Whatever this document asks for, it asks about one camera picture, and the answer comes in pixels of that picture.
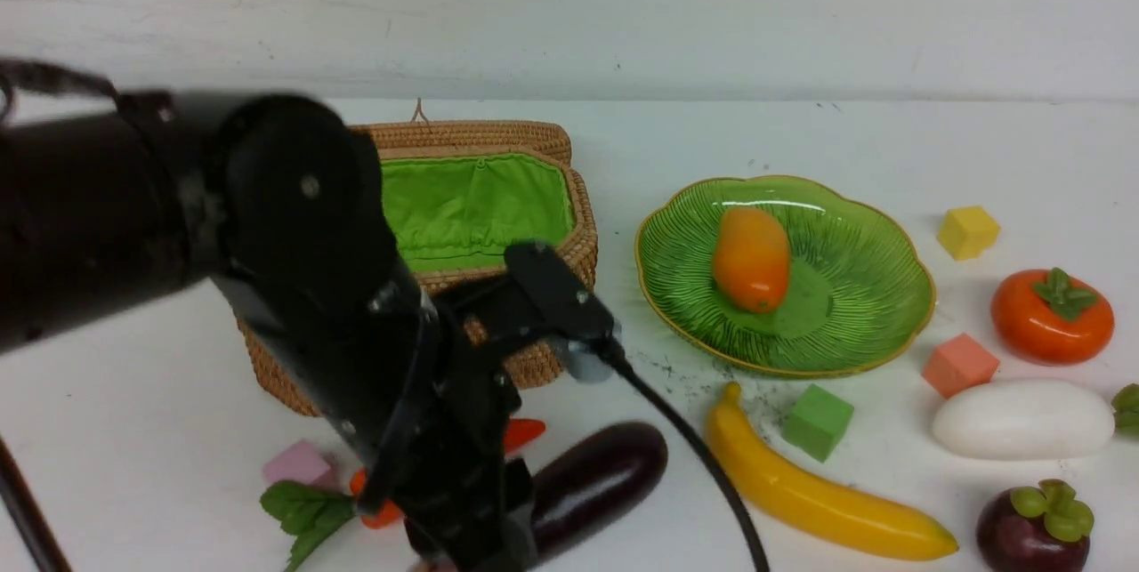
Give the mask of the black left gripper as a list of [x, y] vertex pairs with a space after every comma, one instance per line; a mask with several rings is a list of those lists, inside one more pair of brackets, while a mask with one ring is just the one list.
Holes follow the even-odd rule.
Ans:
[[521, 395], [505, 361], [540, 337], [507, 287], [457, 288], [436, 304], [423, 289], [374, 299], [366, 338], [383, 351], [394, 393], [355, 423], [366, 464], [355, 510], [403, 512], [419, 551], [459, 571], [521, 571], [536, 558], [528, 467], [505, 455]]

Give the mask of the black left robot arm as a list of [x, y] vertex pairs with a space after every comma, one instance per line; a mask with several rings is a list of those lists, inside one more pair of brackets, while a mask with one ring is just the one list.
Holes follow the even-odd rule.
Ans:
[[521, 402], [451, 294], [396, 248], [375, 146], [300, 95], [132, 93], [3, 130], [3, 350], [212, 280], [393, 500], [460, 571], [536, 559]]

